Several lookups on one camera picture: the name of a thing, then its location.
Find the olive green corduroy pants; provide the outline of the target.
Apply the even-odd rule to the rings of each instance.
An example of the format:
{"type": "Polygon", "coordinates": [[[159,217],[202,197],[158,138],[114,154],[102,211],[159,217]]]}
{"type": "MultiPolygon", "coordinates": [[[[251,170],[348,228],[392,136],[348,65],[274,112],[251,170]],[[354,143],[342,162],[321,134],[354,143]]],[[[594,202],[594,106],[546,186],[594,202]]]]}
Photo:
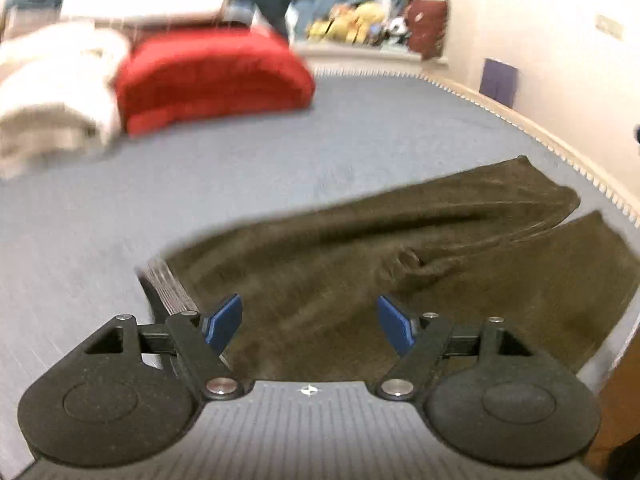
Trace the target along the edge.
{"type": "Polygon", "coordinates": [[[639,286],[639,260],[598,212],[518,157],[334,207],[244,223],[151,261],[159,314],[230,295],[224,357],[242,380],[374,382],[395,363],[376,317],[505,318],[570,370],[599,349],[639,286]]]}

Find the red folded quilt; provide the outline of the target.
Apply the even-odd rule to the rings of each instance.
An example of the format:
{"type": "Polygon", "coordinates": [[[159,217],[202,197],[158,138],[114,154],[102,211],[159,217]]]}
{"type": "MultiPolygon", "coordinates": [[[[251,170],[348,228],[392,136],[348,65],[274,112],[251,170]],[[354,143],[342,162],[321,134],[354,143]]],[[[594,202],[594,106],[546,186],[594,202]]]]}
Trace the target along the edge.
{"type": "Polygon", "coordinates": [[[128,136],[177,122],[302,110],[314,76],[280,35],[263,27],[201,28],[142,41],[114,88],[128,136]]]}

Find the dark red cushion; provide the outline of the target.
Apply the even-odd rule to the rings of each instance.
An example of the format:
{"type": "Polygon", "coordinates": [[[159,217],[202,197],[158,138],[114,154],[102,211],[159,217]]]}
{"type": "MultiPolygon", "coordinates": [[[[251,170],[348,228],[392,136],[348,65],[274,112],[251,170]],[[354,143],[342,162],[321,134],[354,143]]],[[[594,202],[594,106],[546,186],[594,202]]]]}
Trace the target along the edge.
{"type": "Polygon", "coordinates": [[[412,0],[405,20],[410,32],[408,48],[424,60],[440,58],[449,18],[448,0],[412,0]]]}

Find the white pillow stack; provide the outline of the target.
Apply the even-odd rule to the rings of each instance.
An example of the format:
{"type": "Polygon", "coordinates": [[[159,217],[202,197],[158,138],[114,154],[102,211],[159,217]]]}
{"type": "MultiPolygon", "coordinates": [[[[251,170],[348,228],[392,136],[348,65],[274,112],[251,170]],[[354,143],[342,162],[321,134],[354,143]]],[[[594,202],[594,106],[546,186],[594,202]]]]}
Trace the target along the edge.
{"type": "Polygon", "coordinates": [[[60,18],[117,25],[212,22],[228,0],[62,0],[60,18]]]}

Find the white folded blanket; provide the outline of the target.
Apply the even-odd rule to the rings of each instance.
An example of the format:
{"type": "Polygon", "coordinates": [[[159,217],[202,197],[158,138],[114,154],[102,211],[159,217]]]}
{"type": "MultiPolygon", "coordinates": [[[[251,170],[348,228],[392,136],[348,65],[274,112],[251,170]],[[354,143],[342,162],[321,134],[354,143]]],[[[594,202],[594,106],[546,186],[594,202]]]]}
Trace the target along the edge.
{"type": "Polygon", "coordinates": [[[1,177],[101,154],[122,132],[114,81],[130,55],[120,32],[58,23],[1,44],[1,177]]]}

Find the purple box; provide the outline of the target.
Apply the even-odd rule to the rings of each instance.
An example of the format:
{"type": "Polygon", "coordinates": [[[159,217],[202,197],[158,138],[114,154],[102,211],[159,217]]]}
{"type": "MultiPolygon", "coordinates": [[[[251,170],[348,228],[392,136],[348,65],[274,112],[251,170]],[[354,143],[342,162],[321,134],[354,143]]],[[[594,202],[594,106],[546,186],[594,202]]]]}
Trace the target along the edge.
{"type": "Polygon", "coordinates": [[[506,107],[512,107],[518,91],[518,69],[503,62],[486,58],[480,94],[506,107]]]}

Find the white window sill ledge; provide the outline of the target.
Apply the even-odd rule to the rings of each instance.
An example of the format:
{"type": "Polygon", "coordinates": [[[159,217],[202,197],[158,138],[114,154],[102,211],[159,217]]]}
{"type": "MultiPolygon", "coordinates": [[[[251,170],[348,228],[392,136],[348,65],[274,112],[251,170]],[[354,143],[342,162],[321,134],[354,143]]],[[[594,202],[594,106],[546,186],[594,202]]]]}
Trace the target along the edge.
{"type": "Polygon", "coordinates": [[[424,60],[419,53],[401,48],[375,48],[332,41],[297,41],[292,50],[311,67],[380,68],[381,70],[446,70],[448,58],[424,60]]]}

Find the panda plush toy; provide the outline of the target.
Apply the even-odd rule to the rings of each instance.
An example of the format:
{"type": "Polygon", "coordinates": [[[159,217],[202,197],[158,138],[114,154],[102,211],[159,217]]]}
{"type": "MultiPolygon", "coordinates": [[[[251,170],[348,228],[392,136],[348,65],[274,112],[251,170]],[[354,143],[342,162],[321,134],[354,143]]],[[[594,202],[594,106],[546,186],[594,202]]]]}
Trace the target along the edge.
{"type": "Polygon", "coordinates": [[[405,44],[410,36],[410,30],[403,16],[396,16],[385,26],[385,41],[388,44],[405,44]]]}

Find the yellow plush toy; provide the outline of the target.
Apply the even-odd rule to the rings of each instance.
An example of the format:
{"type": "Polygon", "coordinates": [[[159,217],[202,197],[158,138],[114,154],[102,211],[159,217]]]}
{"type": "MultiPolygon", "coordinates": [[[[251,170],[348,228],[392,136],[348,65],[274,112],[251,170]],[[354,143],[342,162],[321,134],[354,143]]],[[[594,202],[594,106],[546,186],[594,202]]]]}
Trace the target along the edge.
{"type": "Polygon", "coordinates": [[[325,18],[318,18],[306,29],[309,41],[339,44],[367,44],[380,30],[388,12],[382,3],[337,3],[325,18]]]}

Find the grey quilted mattress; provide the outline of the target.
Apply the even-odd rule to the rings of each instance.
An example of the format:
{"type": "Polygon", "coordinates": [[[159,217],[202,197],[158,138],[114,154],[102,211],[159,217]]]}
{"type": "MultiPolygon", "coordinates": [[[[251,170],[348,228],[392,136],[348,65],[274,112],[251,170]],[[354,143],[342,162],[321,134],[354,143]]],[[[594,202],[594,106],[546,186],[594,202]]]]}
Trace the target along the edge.
{"type": "Polygon", "coordinates": [[[30,384],[119,313],[149,321],[139,266],[198,234],[527,157],[631,247],[638,223],[594,172],[452,84],[324,73],[293,114],[191,122],[1,187],[1,473],[32,459],[30,384]]]}

